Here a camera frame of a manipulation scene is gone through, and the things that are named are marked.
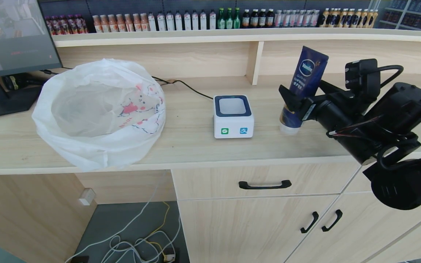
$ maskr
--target blue lotion tube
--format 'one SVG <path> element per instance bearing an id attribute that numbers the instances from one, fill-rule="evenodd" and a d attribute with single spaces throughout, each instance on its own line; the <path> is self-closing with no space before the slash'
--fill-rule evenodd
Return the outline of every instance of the blue lotion tube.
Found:
<path id="1" fill-rule="evenodd" d="M 300 98 L 314 96 L 328 59 L 327 55 L 303 46 L 289 90 Z M 289 111 L 287 105 L 284 105 L 280 115 L 280 130 L 283 133 L 296 134 L 301 125 L 302 122 L 297 115 Z"/>

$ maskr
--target drawer handle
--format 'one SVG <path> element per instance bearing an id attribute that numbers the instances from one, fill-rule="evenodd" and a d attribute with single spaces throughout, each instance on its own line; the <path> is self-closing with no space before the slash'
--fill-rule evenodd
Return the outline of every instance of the drawer handle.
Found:
<path id="1" fill-rule="evenodd" d="M 289 188 L 292 185 L 292 182 L 290 180 L 283 180 L 281 183 L 282 183 L 281 185 L 276 185 L 276 186 L 249 186 L 248 182 L 240 181 L 238 182 L 238 185 L 240 186 L 241 189 L 245 189 L 245 190 L 283 189 L 283 188 Z"/>
<path id="2" fill-rule="evenodd" d="M 323 232 L 327 232 L 327 231 L 331 230 L 331 228 L 332 228 L 333 226 L 335 226 L 335 225 L 337 224 L 337 222 L 339 222 L 339 220 L 341 219 L 341 217 L 342 217 L 342 215 L 343 215 L 343 213 L 342 213 L 342 211 L 341 211 L 340 209 L 337 209 L 337 210 L 335 211 L 335 214 L 337 215 L 337 218 L 335 219 L 334 223 L 332 223 L 332 225 L 331 225 L 329 228 L 326 228 L 326 226 L 323 226 L 323 227 L 321 228 L 321 229 L 323 230 Z"/>
<path id="3" fill-rule="evenodd" d="M 311 222 L 311 225 L 308 228 L 301 228 L 300 231 L 302 234 L 308 233 L 308 231 L 310 230 L 310 228 L 314 225 L 314 223 L 316 223 L 316 221 L 318 221 L 319 215 L 318 212 L 314 211 L 313 212 L 313 221 Z"/>

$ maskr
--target robotic arm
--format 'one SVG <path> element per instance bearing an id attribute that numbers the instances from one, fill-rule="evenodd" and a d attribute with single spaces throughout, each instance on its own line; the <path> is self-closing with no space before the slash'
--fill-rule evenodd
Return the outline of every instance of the robotic arm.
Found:
<path id="1" fill-rule="evenodd" d="M 397 72 L 380 83 L 380 72 L 392 69 Z M 283 85 L 279 92 L 301 121 L 318 121 L 361 165 L 376 161 L 364 175 L 378 200 L 410 210 L 421 205 L 421 159 L 401 160 L 421 146 L 411 132 L 421 122 L 421 88 L 395 83 L 366 112 L 402 71 L 399 65 L 378 67 L 376 59 L 359 60 L 345 66 L 347 90 L 321 80 L 324 95 L 299 98 Z"/>

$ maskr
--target monitor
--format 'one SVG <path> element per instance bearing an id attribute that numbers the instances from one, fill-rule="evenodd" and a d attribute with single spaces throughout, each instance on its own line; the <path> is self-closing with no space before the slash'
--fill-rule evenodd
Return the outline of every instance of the monitor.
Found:
<path id="1" fill-rule="evenodd" d="M 37 0 L 0 0 L 0 76 L 62 67 Z M 7 91 L 0 115 L 28 110 L 41 87 Z"/>

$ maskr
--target white plastic bag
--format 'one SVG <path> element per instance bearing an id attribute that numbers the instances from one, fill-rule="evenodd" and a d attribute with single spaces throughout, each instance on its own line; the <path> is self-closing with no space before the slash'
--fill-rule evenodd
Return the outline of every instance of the white plastic bag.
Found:
<path id="1" fill-rule="evenodd" d="M 38 135 L 83 171 L 121 167 L 159 138 L 165 96 L 141 65 L 103 59 L 48 80 L 32 118 Z"/>

